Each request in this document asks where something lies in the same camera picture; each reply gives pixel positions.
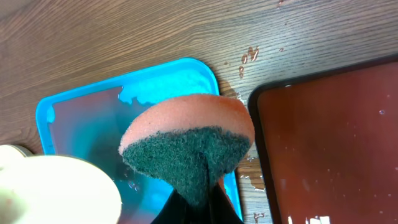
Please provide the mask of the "green plate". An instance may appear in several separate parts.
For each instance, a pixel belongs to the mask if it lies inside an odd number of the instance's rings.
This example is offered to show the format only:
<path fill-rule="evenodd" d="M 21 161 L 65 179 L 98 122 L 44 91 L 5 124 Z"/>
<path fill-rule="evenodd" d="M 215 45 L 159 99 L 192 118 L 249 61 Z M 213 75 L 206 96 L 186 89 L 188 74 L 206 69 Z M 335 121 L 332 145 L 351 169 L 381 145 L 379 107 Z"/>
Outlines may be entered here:
<path fill-rule="evenodd" d="M 101 169 L 68 156 L 32 156 L 1 168 L 1 224 L 117 224 L 122 201 Z"/>
<path fill-rule="evenodd" d="M 25 157 L 32 156 L 28 149 L 18 145 L 4 144 L 0 146 L 0 166 L 1 169 L 11 165 Z"/>

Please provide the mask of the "red and black sponge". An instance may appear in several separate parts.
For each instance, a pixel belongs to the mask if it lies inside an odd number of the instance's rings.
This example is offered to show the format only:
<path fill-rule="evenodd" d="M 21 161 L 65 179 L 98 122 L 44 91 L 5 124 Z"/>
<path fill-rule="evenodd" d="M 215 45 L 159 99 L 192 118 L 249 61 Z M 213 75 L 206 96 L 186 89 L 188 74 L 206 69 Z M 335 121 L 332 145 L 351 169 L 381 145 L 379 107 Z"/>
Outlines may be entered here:
<path fill-rule="evenodd" d="M 254 142 L 245 106 L 225 96 L 196 94 L 158 103 L 136 117 L 121 138 L 125 164 L 170 184 L 194 208 L 234 171 Z"/>

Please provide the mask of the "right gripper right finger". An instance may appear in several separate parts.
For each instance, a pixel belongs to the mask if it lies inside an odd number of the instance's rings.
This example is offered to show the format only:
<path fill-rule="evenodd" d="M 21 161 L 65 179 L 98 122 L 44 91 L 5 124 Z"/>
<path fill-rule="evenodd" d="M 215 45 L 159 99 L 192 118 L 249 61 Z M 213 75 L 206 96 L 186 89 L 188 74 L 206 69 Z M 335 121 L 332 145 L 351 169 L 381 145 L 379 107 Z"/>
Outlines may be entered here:
<path fill-rule="evenodd" d="M 208 205 L 211 224 L 243 224 L 219 184 L 210 190 Z"/>

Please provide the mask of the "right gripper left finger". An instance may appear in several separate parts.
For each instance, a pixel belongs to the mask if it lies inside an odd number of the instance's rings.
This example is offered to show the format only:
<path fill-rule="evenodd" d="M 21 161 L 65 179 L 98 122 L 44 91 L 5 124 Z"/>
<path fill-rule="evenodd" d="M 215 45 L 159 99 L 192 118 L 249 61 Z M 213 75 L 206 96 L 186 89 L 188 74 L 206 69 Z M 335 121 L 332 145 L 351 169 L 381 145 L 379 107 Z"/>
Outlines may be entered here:
<path fill-rule="evenodd" d="M 176 190 L 173 190 L 151 224 L 192 224 L 197 221 L 197 216 L 188 202 Z"/>

